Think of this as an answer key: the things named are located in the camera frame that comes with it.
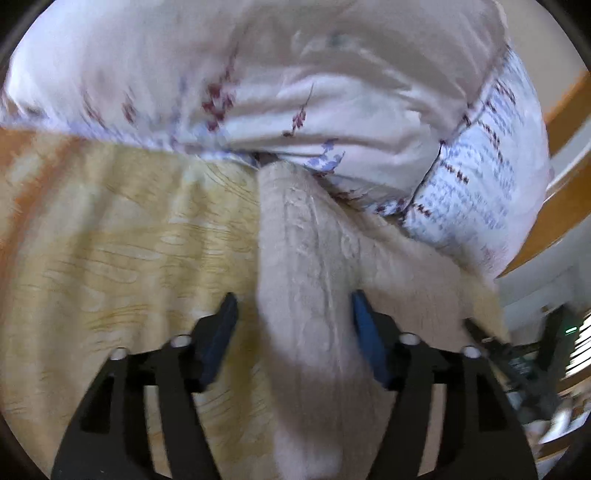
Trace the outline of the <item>beige cable knit sweater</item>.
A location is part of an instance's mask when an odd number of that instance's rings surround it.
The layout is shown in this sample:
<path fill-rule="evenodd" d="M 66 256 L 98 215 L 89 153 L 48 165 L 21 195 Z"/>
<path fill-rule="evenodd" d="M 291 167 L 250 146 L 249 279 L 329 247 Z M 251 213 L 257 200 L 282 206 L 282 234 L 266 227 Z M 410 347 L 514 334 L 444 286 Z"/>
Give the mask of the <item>beige cable knit sweater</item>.
<path fill-rule="evenodd" d="M 506 337 L 494 285 L 395 224 L 335 202 L 304 168 L 274 162 L 259 180 L 264 367 L 273 394 L 274 460 L 285 479 L 363 479 L 394 402 L 353 330 L 351 296 L 450 351 L 476 319 Z"/>

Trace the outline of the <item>white blue patterned pillow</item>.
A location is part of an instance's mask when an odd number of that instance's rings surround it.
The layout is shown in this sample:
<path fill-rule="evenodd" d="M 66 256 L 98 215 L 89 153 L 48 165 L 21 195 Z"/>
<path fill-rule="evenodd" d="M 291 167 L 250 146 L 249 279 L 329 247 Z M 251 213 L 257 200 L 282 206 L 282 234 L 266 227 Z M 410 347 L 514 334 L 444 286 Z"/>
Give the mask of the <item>white blue patterned pillow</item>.
<path fill-rule="evenodd" d="M 415 193 L 372 210 L 395 217 L 410 237 L 494 280 L 521 250 L 550 180 L 538 96 L 521 58 L 506 47 Z"/>

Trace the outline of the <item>yellow orange patterned bedsheet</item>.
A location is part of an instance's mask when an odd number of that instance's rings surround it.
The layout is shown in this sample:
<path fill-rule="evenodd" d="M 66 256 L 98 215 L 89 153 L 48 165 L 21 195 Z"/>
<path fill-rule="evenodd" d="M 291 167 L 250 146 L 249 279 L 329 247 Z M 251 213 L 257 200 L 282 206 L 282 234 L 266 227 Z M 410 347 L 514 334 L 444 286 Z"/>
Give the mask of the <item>yellow orange patterned bedsheet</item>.
<path fill-rule="evenodd" d="M 277 477 L 257 236 L 242 165 L 2 132 L 1 410 L 43 472 L 112 349 L 156 349 L 233 293 L 235 334 L 197 408 L 223 478 Z"/>

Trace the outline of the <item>wooden wardrobe with glass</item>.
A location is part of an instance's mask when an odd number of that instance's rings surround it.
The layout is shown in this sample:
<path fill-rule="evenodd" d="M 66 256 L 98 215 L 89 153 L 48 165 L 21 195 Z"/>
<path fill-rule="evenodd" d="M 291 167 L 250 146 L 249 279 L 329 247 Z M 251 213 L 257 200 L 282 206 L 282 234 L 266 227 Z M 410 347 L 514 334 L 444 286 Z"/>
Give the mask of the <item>wooden wardrobe with glass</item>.
<path fill-rule="evenodd" d="M 582 74 L 554 109 L 545 116 L 550 153 L 565 147 L 590 119 L 590 74 Z M 590 154 L 555 176 L 526 242 L 503 271 L 505 275 L 562 240 L 590 215 Z"/>

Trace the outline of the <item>pink floral pillow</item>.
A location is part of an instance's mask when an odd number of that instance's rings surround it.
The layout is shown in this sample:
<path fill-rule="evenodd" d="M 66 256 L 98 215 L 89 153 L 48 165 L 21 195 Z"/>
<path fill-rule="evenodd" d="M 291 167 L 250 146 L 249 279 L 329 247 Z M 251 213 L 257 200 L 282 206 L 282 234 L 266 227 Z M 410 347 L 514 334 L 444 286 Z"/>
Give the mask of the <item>pink floral pillow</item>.
<path fill-rule="evenodd" d="M 411 197 L 506 49 L 493 1 L 56 1 L 1 121 L 204 159 L 270 155 Z"/>

